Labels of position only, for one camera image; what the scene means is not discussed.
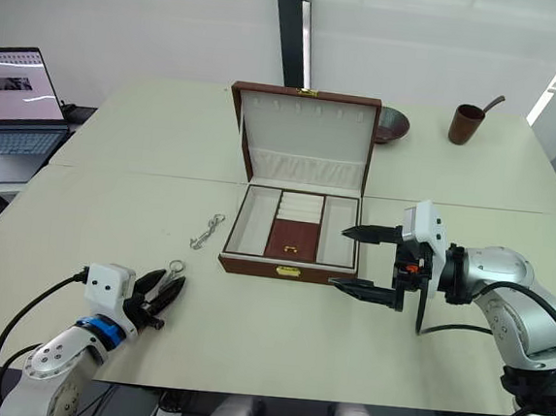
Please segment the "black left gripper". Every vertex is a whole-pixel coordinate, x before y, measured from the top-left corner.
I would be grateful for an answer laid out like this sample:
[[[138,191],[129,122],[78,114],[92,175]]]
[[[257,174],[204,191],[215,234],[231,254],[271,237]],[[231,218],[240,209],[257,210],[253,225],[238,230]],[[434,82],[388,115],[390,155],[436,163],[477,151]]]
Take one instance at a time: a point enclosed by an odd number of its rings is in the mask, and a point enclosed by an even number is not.
[[[186,282],[185,276],[172,278],[160,287],[153,300],[147,301],[145,295],[155,288],[165,274],[166,270],[164,269],[147,272],[144,276],[135,280],[132,298],[123,302],[124,313],[138,334],[142,333],[145,328],[155,330],[163,328],[165,322],[158,315],[177,299]]]

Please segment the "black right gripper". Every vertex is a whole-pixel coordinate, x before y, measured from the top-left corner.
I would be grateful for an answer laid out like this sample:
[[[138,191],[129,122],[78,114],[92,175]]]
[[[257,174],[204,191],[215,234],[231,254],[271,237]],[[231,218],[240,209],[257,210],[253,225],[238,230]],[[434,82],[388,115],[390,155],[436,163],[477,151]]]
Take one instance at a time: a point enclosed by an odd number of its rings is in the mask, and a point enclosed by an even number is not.
[[[392,284],[395,288],[428,291],[432,279],[434,252],[428,242],[402,242],[402,226],[357,225],[341,232],[346,238],[359,242],[381,244],[395,243]],[[343,293],[365,303],[381,304],[396,311],[403,310],[404,294],[394,289],[376,287],[372,281],[358,278],[329,278],[328,282]]]

